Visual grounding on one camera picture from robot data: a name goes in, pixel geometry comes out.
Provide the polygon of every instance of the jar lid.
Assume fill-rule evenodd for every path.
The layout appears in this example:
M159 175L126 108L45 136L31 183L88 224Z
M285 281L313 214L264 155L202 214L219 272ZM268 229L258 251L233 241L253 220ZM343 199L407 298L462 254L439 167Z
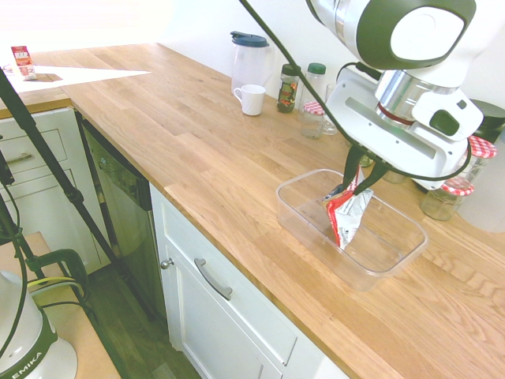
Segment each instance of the jar lid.
M297 66L296 69L290 65L289 63L282 65L282 73L284 75L290 75L292 77L297 77L298 73L300 72L301 67Z
M473 192L473 185L461 176L446 180L440 188L456 196L468 196Z
M310 63L307 69L310 73L317 73L319 75L324 75L326 73L326 66L322 63Z
M322 116L324 114L323 107L320 106L316 101L309 101L303 106L305 112L310 114L315 114L316 116Z
M491 142L477 136L469 137L472 147L472 156L477 158L494 158L498 154L498 149Z

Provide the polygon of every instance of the chip bag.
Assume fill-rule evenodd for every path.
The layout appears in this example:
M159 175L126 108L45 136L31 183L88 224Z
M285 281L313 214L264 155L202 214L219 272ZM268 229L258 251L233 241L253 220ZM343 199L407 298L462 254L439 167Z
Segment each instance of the chip bag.
M354 195L357 185L364 179L361 168L358 168L356 177L346 189L339 185L323 199L323 206L335 233L335 241L342 250L353 240L360 227L361 217L373 196L371 189Z

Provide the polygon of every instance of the small box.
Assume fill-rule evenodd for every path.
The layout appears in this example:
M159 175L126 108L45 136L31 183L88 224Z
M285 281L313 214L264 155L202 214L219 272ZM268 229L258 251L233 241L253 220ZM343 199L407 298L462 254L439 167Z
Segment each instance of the small box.
M11 50L13 51L14 59L16 59L16 66L13 67L13 71L19 71L25 81L36 79L37 75L35 74L35 68L33 67L32 57L28 53L28 48L26 46L13 46Z

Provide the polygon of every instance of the blue lid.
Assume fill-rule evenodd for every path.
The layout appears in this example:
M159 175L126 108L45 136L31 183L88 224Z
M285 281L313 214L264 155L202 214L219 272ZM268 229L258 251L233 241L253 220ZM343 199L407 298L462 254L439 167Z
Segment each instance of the blue lid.
M245 34L240 32L231 32L231 41L241 46L249 47L267 47L270 46L267 39L262 36L255 36L253 34Z

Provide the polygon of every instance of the red gingham lid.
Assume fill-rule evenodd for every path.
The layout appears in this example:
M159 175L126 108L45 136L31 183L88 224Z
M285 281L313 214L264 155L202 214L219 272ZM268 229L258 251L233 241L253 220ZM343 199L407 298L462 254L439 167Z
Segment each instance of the red gingham lid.
M305 103L303 109L306 112L317 116L322 116L324 114L323 108L316 101L309 101L308 103Z
M477 158L494 158L498 149L491 142L483 140L477 136L469 137L470 146L472 146L472 155Z
M446 180L440 188L456 196L468 196L473 192L473 185L461 176Z

